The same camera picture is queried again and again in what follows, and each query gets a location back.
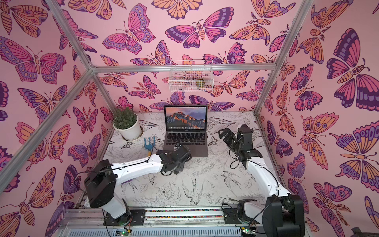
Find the grey laptop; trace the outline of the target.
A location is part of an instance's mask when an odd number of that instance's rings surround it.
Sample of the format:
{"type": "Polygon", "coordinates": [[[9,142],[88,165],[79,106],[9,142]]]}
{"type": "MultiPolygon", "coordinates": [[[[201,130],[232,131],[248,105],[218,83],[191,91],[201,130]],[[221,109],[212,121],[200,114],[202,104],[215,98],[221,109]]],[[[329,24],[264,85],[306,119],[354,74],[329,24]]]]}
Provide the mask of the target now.
{"type": "Polygon", "coordinates": [[[193,157],[207,157],[207,115],[205,105],[164,106],[164,150],[173,150],[174,146],[180,144],[186,147],[193,157]]]}

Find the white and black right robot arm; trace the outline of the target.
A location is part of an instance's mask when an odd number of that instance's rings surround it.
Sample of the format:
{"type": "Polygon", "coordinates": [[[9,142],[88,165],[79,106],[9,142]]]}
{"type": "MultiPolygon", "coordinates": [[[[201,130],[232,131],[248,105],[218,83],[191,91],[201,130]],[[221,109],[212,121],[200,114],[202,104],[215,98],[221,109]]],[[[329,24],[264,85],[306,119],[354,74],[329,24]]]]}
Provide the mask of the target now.
{"type": "Polygon", "coordinates": [[[303,237],[306,234],[304,202],[291,194],[269,170],[263,155],[254,148],[253,130],[242,125],[234,133],[220,129],[218,136],[236,156],[248,174],[253,175],[265,199],[265,205],[256,201],[239,201],[238,214],[247,222],[247,233],[255,237],[303,237]]]}

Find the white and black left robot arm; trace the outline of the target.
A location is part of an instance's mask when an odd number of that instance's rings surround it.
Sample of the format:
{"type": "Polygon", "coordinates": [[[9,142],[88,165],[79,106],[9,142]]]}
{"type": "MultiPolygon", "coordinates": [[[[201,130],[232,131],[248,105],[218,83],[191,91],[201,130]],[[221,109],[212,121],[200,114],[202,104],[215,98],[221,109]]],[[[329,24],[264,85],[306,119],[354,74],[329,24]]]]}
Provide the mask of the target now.
{"type": "Polygon", "coordinates": [[[85,179],[85,190],[91,208],[104,212],[104,224],[113,226],[129,225],[133,220],[126,200],[115,190],[123,183],[151,173],[163,176],[179,174],[184,164],[192,159],[190,150],[178,144],[173,151],[157,151],[147,158],[127,163],[99,162],[85,179]]]}

